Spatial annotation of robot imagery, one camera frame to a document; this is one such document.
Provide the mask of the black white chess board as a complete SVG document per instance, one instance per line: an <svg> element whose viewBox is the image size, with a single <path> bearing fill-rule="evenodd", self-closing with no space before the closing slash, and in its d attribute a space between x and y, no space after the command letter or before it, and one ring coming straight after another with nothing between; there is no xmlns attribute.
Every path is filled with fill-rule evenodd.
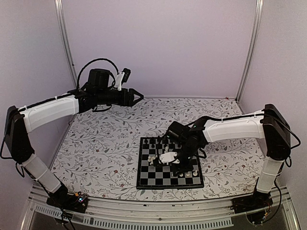
<svg viewBox="0 0 307 230"><path fill-rule="evenodd" d="M169 151L175 151L178 148L178 144L175 144L174 148L169 148ZM163 189L196 189L204 187L204 178L201 172L200 160L197 157L193 157L191 163L193 170L191 177L186 178L185 173L183 177L174 176L171 169L172 164L160 167L150 166L148 162L150 149L143 149L139 147L139 160L137 170L136 188L141 190L163 190ZM193 172L197 170L199 175L193 176Z"/></svg>

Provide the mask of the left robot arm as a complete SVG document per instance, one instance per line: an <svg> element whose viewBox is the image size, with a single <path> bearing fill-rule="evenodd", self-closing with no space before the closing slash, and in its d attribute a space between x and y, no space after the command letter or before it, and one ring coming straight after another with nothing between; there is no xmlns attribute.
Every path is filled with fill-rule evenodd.
<svg viewBox="0 0 307 230"><path fill-rule="evenodd" d="M119 105L132 107L143 99L135 89L123 88L131 74L124 68L114 75L113 82L108 83L112 73L106 69L92 69L88 81L82 87L70 90L60 96L17 108L8 108L4 136L1 146L7 147L8 156L4 160L13 160L16 166L40 183L61 208L71 204L67 187L51 172L35 147L42 150L59 140L51 123L59 124L68 117L88 111L98 112L99 105Z"/></svg>

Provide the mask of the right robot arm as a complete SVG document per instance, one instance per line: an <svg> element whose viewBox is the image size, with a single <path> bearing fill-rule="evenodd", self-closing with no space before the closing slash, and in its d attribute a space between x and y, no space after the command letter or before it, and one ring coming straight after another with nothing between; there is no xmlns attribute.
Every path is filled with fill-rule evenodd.
<svg viewBox="0 0 307 230"><path fill-rule="evenodd" d="M173 122L164 137L181 145L178 150L166 150L160 157L162 164L176 164L176 173L187 170L193 156L209 143L228 139L256 138L266 150L265 162L255 186L255 193L248 199L252 209L263 205L281 173L282 166L290 157L291 138L297 135L273 104L264 109L234 117L213 118L202 116L188 125Z"/></svg>

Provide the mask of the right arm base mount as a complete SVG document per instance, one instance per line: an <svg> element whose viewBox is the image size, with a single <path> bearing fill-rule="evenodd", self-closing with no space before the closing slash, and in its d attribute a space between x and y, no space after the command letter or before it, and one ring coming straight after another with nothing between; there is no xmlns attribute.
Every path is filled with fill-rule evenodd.
<svg viewBox="0 0 307 230"><path fill-rule="evenodd" d="M233 198L231 202L232 205L230 206L230 209L234 210L236 214L270 207L273 204L270 193L266 194L258 191L251 195Z"/></svg>

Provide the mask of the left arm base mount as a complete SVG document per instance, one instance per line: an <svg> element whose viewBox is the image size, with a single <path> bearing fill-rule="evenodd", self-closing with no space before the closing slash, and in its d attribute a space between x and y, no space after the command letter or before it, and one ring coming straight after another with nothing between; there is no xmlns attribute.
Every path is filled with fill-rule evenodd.
<svg viewBox="0 0 307 230"><path fill-rule="evenodd" d="M64 210L85 213L88 206L88 195L82 192L71 194L66 190L58 190L49 194L47 204Z"/></svg>

